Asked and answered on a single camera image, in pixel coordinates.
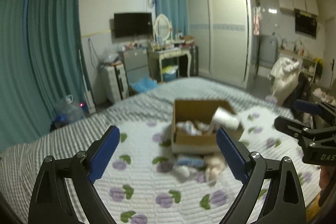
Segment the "person right hand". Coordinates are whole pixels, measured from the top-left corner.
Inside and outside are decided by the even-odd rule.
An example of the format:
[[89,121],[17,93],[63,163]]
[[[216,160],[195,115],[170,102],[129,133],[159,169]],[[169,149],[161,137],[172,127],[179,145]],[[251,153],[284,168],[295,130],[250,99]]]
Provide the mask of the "person right hand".
[[321,190],[325,190],[328,186],[330,179],[334,173],[334,166],[321,166],[320,168],[320,176],[319,176],[319,187]]

